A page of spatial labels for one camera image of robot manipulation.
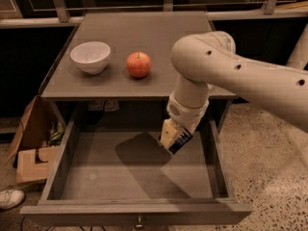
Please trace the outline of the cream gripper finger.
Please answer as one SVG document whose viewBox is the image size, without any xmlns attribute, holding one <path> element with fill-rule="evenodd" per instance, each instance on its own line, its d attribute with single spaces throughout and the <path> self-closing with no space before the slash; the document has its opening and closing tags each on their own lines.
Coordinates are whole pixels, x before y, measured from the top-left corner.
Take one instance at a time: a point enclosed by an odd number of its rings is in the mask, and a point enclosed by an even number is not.
<svg viewBox="0 0 308 231">
<path fill-rule="evenodd" d="M 179 133 L 178 124 L 172 119 L 165 119 L 163 122 L 160 143 L 165 149 L 169 149 L 175 142 Z"/>
</svg>

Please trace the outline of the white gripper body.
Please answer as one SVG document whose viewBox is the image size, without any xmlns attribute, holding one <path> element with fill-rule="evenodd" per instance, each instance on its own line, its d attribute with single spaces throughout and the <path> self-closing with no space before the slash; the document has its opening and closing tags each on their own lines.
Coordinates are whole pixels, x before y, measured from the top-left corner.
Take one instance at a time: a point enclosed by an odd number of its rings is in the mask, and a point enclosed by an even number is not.
<svg viewBox="0 0 308 231">
<path fill-rule="evenodd" d="M 194 107 L 191 100 L 180 102 L 176 98 L 175 92 L 170 95 L 167 103 L 169 115 L 167 123 L 176 135 L 182 134 L 184 130 L 193 134 L 201 118 L 205 115 L 209 105 L 208 95 L 198 96 L 196 101 L 198 104 Z"/>
</svg>

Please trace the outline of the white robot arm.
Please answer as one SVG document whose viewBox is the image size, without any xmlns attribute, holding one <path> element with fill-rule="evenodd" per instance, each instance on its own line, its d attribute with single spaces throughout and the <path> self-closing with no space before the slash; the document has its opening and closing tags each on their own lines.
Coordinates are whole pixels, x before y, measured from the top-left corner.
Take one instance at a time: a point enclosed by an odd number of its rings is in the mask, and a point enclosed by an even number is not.
<svg viewBox="0 0 308 231">
<path fill-rule="evenodd" d="M 209 105 L 211 86 L 229 90 L 308 132 L 305 70 L 241 57 L 232 37 L 222 31 L 178 39 L 170 60 L 177 79 L 160 136 L 169 153 L 176 153 L 193 137 Z"/>
</svg>

